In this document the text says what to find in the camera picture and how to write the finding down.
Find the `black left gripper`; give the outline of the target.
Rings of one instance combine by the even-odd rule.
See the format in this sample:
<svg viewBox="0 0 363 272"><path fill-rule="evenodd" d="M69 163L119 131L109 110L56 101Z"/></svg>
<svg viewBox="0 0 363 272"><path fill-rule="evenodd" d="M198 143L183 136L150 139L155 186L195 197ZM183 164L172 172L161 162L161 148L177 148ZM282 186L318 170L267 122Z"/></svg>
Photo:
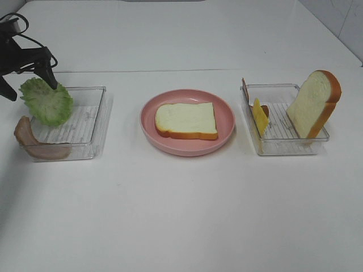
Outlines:
<svg viewBox="0 0 363 272"><path fill-rule="evenodd" d="M24 17L1 18L1 76L0 95L16 101L16 91L5 81L2 75L16 72L33 72L43 79L51 89L56 89L58 81L54 77L52 68L57 66L58 61L53 58L50 50L40 42L25 36L18 21L23 20L25 29L29 22ZM35 48L22 48L15 40L15 36L20 36L37 45Z"/></svg>

